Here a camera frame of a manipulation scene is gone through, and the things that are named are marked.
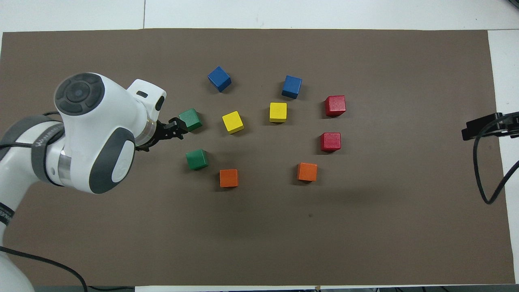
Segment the cable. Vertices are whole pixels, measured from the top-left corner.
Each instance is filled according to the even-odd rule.
[[[474,140],[474,147],[472,149],[472,160],[474,162],[474,175],[476,176],[476,184],[477,184],[477,188],[480,192],[480,195],[481,195],[481,198],[483,199],[483,201],[490,205],[492,204],[496,199],[497,199],[497,196],[499,195],[499,193],[501,192],[501,190],[504,188],[504,184],[506,184],[506,182],[508,181],[508,179],[510,179],[510,177],[512,176],[512,174],[514,174],[514,172],[519,168],[519,161],[517,161],[511,168],[510,170],[508,170],[507,174],[501,179],[501,181],[499,182],[499,184],[497,185],[496,187],[496,190],[494,191],[492,197],[490,197],[490,199],[487,199],[487,196],[485,194],[485,191],[483,190],[483,186],[481,184],[481,177],[480,177],[480,170],[479,170],[479,166],[477,164],[477,146],[479,145],[479,142],[480,142],[480,139],[481,137],[494,125],[498,124],[499,122],[501,121],[504,121],[506,120],[507,118],[516,118],[516,117],[519,117],[519,112],[517,113],[512,113],[512,114],[506,114],[506,115],[503,115],[502,117],[500,118],[497,118],[495,120],[493,120],[492,122],[486,124],[482,129],[481,131],[478,133],[478,135],[476,136],[476,139]]]
[[[25,147],[25,148],[30,148],[31,146],[32,146],[32,144],[30,144],[30,143],[12,142],[12,143],[2,143],[2,144],[0,144],[0,149],[9,148],[9,147]]]
[[[125,289],[132,289],[133,287],[116,287],[116,288],[97,288],[94,286],[89,286],[90,288],[97,290],[97,291],[115,291],[115,290],[125,290]]]
[[[56,261],[53,261],[53,260],[50,260],[50,259],[47,259],[47,258],[44,258],[44,257],[39,257],[39,256],[31,255],[31,254],[22,253],[21,251],[17,251],[17,250],[14,250],[14,249],[3,247],[3,246],[0,246],[0,251],[3,251],[5,253],[8,253],[8,254],[13,255],[13,256],[18,256],[18,257],[28,258],[28,259],[32,259],[32,260],[37,260],[37,261],[41,261],[41,262],[44,262],[44,263],[51,264],[51,265],[56,266],[58,268],[62,268],[64,270],[70,272],[74,276],[76,276],[76,278],[78,278],[78,280],[81,282],[81,285],[83,286],[83,292],[88,292],[87,283],[85,282],[85,279],[83,279],[83,277],[81,277],[81,275],[78,272],[74,271],[72,268],[69,268],[69,267],[65,266],[62,263],[58,263]]]
[[[57,112],[57,111],[53,111],[53,112],[47,112],[47,113],[44,113],[42,115],[59,115],[60,112]]]

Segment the red cube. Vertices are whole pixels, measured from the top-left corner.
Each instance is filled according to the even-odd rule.
[[[346,101],[344,95],[333,95],[326,98],[326,115],[338,116],[346,111]]]
[[[334,152],[340,149],[340,133],[323,133],[321,135],[321,150]]]

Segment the white table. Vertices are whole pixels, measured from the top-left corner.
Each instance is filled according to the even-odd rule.
[[[488,30],[497,111],[519,111],[519,9],[506,0],[0,0],[0,32],[143,28]],[[507,171],[519,160],[519,139],[504,137],[499,142],[503,171]],[[514,272],[519,283],[518,174],[507,183],[506,193]],[[136,291],[314,288],[148,286],[138,287]]]

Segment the cube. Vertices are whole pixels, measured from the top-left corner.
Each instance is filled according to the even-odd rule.
[[[321,135],[321,150],[334,152],[340,149],[340,133],[323,133]]]
[[[241,121],[240,114],[237,111],[222,116],[222,119],[229,134],[234,134],[245,128]]]
[[[303,80],[301,78],[287,75],[281,95],[296,99],[297,95],[299,94],[299,89],[301,88],[302,82]]]
[[[227,74],[220,66],[216,67],[213,72],[209,73],[207,78],[209,78],[209,81],[211,81],[219,92],[224,91],[224,89],[231,84],[229,74]]]
[[[220,186],[222,188],[233,188],[238,186],[238,170],[237,169],[221,169],[220,170]]]
[[[271,123],[286,122],[286,102],[271,102],[269,121]]]
[[[202,149],[198,149],[195,151],[186,153],[187,164],[190,169],[196,170],[200,168],[204,168],[209,166],[209,161],[207,160],[206,152]]]
[[[186,123],[187,130],[190,132],[202,126],[202,121],[198,117],[195,109],[189,109],[179,114],[179,118]]]
[[[304,181],[317,180],[317,164],[313,163],[299,163],[297,167],[297,179]]]
[[[325,101],[326,115],[339,116],[346,112],[346,101],[344,95],[328,96]]]

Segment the blue cube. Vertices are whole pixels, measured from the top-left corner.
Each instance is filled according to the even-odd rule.
[[[301,78],[287,75],[281,95],[296,99],[299,94],[299,89],[301,88],[301,82],[303,82]]]
[[[216,67],[213,72],[209,73],[207,78],[209,78],[209,81],[211,81],[211,83],[216,88],[218,88],[219,92],[224,91],[224,89],[227,88],[231,82],[229,74],[225,73],[225,71],[220,66]]]

